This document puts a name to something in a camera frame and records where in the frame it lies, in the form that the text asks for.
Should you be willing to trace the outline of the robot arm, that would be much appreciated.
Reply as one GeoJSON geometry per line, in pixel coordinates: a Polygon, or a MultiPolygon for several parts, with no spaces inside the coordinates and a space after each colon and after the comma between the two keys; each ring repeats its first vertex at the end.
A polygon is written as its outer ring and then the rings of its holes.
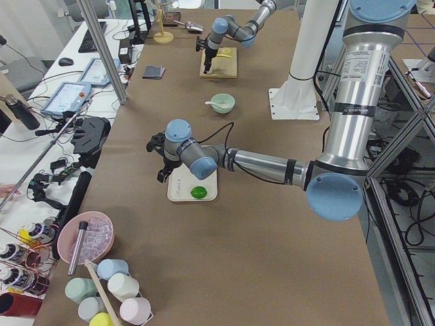
{"type": "Polygon", "coordinates": [[[264,0],[258,1],[258,3],[260,7],[257,12],[244,26],[237,23],[233,15],[228,14],[214,20],[211,32],[205,39],[196,38],[196,51],[204,50],[205,54],[204,74],[210,72],[212,60],[217,56],[223,38],[231,38],[241,43],[245,48],[249,48],[268,17],[277,10],[293,6],[295,1],[264,0]]]}
{"type": "MultiPolygon", "coordinates": [[[[327,45],[330,32],[320,30],[309,41],[314,27],[325,27],[327,18],[336,19],[327,1],[316,7],[308,1],[288,80],[280,88],[269,89],[273,120],[316,120],[314,103],[316,64],[321,60],[321,46],[327,45]],[[302,68],[303,54],[314,46],[313,58],[302,68]]],[[[416,1],[350,1],[343,31],[345,59],[338,92],[331,115],[326,145],[320,156],[309,162],[279,158],[223,145],[201,145],[192,136],[192,128],[183,119],[171,120],[164,132],[151,137],[147,152],[156,151],[164,168],[157,180],[164,183],[175,168],[185,164],[190,173],[203,180],[218,167],[243,171],[257,179],[277,184],[298,186],[307,192],[311,210],[330,221],[344,221],[358,213],[363,203],[361,184],[368,166],[363,156],[372,121],[377,112],[381,86],[392,50],[404,37],[408,17],[416,1]]],[[[211,68],[225,36],[246,46],[255,39],[266,19],[289,1],[263,1],[260,9],[244,27],[234,17],[216,18],[205,40],[197,38],[196,51],[205,49],[204,73],[211,68]]]]}

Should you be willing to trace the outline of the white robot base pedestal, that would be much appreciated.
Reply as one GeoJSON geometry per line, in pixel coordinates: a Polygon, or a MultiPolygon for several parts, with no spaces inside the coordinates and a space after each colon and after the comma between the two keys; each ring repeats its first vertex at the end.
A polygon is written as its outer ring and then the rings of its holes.
{"type": "Polygon", "coordinates": [[[340,6],[338,0],[307,1],[289,77],[280,88],[269,90],[273,120],[319,119],[315,72],[340,6]]]}

